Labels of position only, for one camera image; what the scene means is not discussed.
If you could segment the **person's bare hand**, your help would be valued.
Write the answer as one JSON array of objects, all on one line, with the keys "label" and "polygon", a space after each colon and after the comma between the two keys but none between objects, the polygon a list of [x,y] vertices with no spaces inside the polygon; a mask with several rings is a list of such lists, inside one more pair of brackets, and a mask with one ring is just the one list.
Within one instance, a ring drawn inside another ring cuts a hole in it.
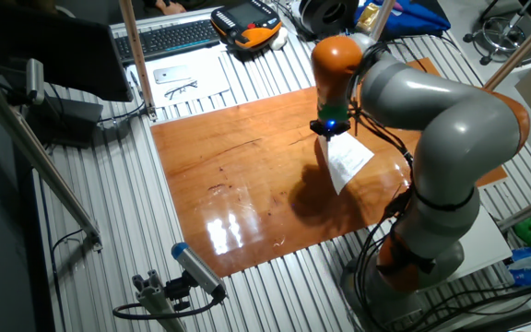
[{"label": "person's bare hand", "polygon": [[171,0],[156,0],[155,8],[157,8],[164,16],[176,15],[185,13],[184,6]]}]

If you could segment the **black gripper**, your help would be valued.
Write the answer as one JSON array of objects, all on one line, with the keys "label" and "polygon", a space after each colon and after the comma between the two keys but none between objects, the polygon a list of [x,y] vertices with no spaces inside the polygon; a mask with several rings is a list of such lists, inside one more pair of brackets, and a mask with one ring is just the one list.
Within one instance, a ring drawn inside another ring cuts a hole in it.
[{"label": "black gripper", "polygon": [[349,121],[312,120],[310,121],[310,128],[318,136],[323,136],[325,141],[330,141],[330,139],[347,132],[350,129],[350,123]]}]

